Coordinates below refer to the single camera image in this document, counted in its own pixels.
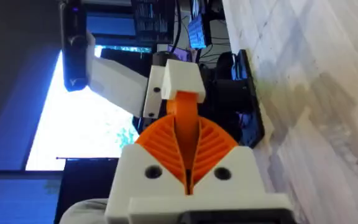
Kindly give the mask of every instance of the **black plastic part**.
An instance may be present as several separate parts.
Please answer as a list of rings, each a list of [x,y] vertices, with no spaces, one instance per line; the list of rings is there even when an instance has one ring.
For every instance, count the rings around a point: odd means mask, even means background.
[[[178,224],[296,224],[286,209],[185,212]]]
[[[63,76],[68,91],[82,90],[88,84],[86,76],[86,11],[80,0],[60,4]]]
[[[245,81],[244,90],[249,97],[249,106],[251,108],[250,113],[241,114],[242,141],[245,146],[253,148],[265,136],[265,128],[260,115],[259,102],[256,95],[254,79],[252,78],[247,52],[245,50],[240,50],[236,60],[237,63],[235,72],[237,73],[237,77],[242,78]]]

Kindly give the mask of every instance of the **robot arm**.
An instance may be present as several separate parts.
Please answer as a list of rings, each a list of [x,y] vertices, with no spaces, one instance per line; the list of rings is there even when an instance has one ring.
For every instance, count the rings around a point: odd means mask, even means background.
[[[148,79],[117,63],[94,56],[95,38],[86,31],[86,13],[81,1],[60,5],[63,69],[68,91],[87,85],[136,117],[142,117]]]
[[[220,126],[198,115],[198,103],[210,94],[197,64],[167,60],[165,66],[153,65],[150,78],[144,78],[94,56],[94,38],[79,23],[85,16],[80,5],[64,4],[61,12],[69,91],[88,85],[139,117],[157,118],[162,100],[167,101],[167,115],[122,150],[104,214],[108,223],[295,223],[288,197],[265,192],[251,149],[238,146]],[[236,67],[244,73],[245,60]],[[255,145],[263,126],[251,75],[245,82],[213,84],[210,91],[219,99],[213,99],[215,109],[225,110],[231,103],[245,105],[244,111],[252,114],[255,122],[249,122],[253,132],[248,143]],[[239,100],[225,101],[224,93],[233,89]]]

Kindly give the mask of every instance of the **desk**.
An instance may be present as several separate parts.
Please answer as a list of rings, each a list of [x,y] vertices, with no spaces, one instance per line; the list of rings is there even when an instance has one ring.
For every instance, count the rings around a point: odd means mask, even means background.
[[[266,129],[254,154],[300,223],[358,223],[358,1],[224,0]]]

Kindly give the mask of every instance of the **hole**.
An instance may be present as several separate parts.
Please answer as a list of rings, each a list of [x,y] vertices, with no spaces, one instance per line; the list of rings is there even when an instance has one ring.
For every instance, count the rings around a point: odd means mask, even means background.
[[[219,180],[229,180],[231,178],[231,172],[225,167],[216,168],[214,174]]]
[[[149,166],[146,168],[145,174],[147,178],[149,179],[157,179],[162,175],[162,169],[159,166]]]

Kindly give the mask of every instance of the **wooden surface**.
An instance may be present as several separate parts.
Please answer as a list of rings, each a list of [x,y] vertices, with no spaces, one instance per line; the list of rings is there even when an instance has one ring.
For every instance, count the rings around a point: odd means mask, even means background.
[[[266,135],[254,153],[269,192],[300,223],[358,223],[358,1],[224,0],[246,49]]]

